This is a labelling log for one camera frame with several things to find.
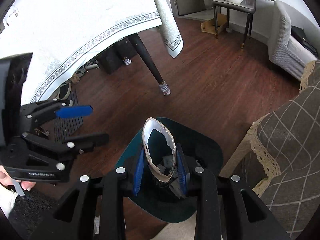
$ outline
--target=torn paper cup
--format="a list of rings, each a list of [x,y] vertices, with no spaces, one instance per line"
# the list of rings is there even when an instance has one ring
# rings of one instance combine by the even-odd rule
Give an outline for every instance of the torn paper cup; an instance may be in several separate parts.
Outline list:
[[[172,155],[173,155],[173,166],[170,170],[170,173],[168,176],[162,174],[160,172],[160,169],[155,166],[152,163],[152,159],[150,157],[150,152],[148,148],[148,140],[150,138],[151,132],[153,130],[157,130],[158,132],[162,133],[163,136],[165,137],[167,141],[167,145],[171,148],[172,150]],[[173,174],[173,170],[176,166],[176,156],[177,156],[177,150],[176,150],[176,145],[174,143],[174,139],[169,131],[168,128],[166,128],[162,123],[157,121],[156,119],[150,117],[146,120],[143,130],[142,130],[142,141],[143,141],[143,146],[144,150],[146,153],[147,161],[148,161],[148,166],[150,168],[151,173],[159,180],[162,182],[168,182]]]

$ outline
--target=black table leg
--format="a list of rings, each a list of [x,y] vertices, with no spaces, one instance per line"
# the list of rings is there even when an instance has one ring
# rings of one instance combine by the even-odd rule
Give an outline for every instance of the black table leg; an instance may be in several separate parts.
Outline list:
[[[243,42],[242,42],[242,44],[241,44],[241,49],[243,49],[243,46],[244,46],[245,40],[247,39],[250,19],[251,19],[251,14],[249,14],[249,13],[248,13],[248,16],[247,16],[247,23],[246,23],[246,25],[245,25],[245,30],[244,30]]]
[[[249,27],[249,39],[251,38],[252,21],[253,21],[253,14],[251,14],[251,19],[250,19],[250,27]]]
[[[216,38],[218,38],[218,17],[217,17],[217,7],[213,7],[213,12],[214,12],[214,22],[215,22],[215,31],[216,31]]]
[[[229,24],[230,24],[230,9],[227,8],[227,28],[229,28]]]
[[[146,47],[144,46],[142,40],[140,39],[137,33],[131,34],[127,36],[129,41],[131,42],[132,46],[136,49],[140,57],[142,58],[143,62],[147,65],[148,69],[151,71],[155,79],[157,80],[160,90],[163,92],[165,96],[170,95],[171,91],[167,86],[166,82],[163,80],[162,76],[160,75],[155,63],[153,62],[149,52],[147,51]]]

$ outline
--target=sofa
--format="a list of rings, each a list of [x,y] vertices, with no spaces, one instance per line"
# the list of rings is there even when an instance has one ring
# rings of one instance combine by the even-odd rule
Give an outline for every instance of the sofa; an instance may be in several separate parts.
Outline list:
[[[291,36],[292,26],[304,29],[309,42],[320,52],[320,29],[295,8],[275,1],[267,44],[269,59],[300,80],[304,66],[317,58]]]
[[[312,61],[300,93],[254,122],[220,172],[245,179],[291,239],[320,223],[319,112],[320,61]]]

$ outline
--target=human hand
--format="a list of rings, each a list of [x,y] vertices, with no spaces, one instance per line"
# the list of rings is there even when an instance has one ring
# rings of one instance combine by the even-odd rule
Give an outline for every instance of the human hand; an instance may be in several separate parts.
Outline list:
[[[8,173],[6,172],[4,167],[2,165],[0,165],[0,183],[3,186],[9,186],[9,185],[13,185],[12,180],[13,179],[8,175]],[[35,186],[35,184],[36,184],[35,182],[23,181],[23,182],[21,182],[21,187],[24,190],[30,191]]]

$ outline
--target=lace trim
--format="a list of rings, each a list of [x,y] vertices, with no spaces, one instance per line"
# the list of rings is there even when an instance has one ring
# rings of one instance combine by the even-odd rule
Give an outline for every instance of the lace trim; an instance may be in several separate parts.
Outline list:
[[[301,83],[300,83],[300,91],[301,93],[303,90],[305,90],[308,87],[308,78],[312,74],[313,70],[315,69],[316,61],[310,61],[306,66],[304,67],[303,75],[301,77]]]
[[[268,176],[268,178],[261,180],[253,189],[253,191],[259,197],[261,197],[261,195],[264,193],[271,180],[281,174],[278,162],[268,153],[267,149],[262,145],[258,138],[258,126],[266,116],[267,115],[254,122],[250,129],[247,131],[251,149],[257,155],[259,163],[263,166],[263,170]]]

